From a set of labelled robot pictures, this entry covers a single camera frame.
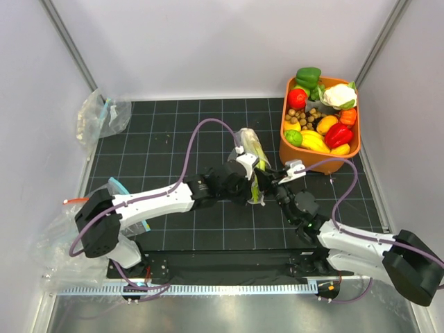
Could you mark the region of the clear polka dot zip bag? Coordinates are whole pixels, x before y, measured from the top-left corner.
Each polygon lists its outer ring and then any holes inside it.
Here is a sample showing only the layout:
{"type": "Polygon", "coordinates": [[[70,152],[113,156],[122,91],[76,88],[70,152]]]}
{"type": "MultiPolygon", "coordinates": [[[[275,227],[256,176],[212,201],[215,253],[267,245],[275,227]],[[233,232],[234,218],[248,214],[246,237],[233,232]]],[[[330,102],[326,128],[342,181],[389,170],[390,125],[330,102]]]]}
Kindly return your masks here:
{"type": "Polygon", "coordinates": [[[257,172],[271,167],[259,137],[252,128],[230,131],[234,148],[225,163],[230,200],[239,205],[264,205],[264,190],[257,172]]]}

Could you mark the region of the green celery stalk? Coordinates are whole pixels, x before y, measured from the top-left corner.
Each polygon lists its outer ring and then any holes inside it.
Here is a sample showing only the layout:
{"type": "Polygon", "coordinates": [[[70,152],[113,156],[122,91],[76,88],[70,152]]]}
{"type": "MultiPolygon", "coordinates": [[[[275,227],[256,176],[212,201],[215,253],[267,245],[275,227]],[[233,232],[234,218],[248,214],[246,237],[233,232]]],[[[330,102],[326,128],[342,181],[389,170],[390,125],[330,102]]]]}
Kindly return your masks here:
{"type": "MultiPolygon", "coordinates": [[[[264,171],[266,169],[266,167],[269,167],[269,161],[268,158],[266,157],[265,153],[262,150],[262,146],[260,143],[253,143],[252,146],[248,149],[249,153],[252,153],[253,155],[256,155],[259,157],[260,161],[258,163],[258,165],[256,166],[258,169],[261,169],[262,171],[264,171]]],[[[257,177],[254,177],[252,186],[251,186],[251,193],[252,193],[252,198],[249,201],[249,203],[251,203],[252,205],[257,205],[260,204],[261,206],[265,206],[264,203],[264,194],[262,191],[259,190],[259,185],[258,185],[258,181],[257,181],[257,177]]]]}

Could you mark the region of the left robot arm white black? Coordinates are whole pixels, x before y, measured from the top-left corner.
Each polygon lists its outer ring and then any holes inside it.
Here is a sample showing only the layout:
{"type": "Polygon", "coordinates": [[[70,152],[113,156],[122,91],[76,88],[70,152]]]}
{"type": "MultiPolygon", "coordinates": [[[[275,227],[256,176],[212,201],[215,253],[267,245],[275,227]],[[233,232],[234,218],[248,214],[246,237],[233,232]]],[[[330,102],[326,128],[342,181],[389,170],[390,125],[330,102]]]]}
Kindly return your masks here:
{"type": "Polygon", "coordinates": [[[78,238],[70,256],[107,257],[117,262],[132,278],[146,272],[147,261],[139,246],[122,231],[139,222],[163,215],[186,213],[211,207],[221,200],[243,205],[250,197],[253,166],[230,160],[182,182],[138,194],[112,195],[107,189],[94,193],[75,216],[78,238]]]}

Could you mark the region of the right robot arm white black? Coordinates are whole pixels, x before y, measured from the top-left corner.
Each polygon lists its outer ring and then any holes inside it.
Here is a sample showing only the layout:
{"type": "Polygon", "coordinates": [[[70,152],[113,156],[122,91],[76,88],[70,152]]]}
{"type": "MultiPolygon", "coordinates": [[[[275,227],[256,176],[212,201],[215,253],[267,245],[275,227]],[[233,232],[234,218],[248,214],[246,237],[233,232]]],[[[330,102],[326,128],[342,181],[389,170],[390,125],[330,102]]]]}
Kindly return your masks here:
{"type": "Polygon", "coordinates": [[[306,247],[317,248],[312,258],[321,274],[348,271],[391,285],[407,300],[431,305],[443,280],[443,260],[408,230],[398,234],[349,228],[320,214],[320,206],[306,190],[294,193],[290,170],[255,171],[259,189],[271,194],[295,234],[306,247]]]}

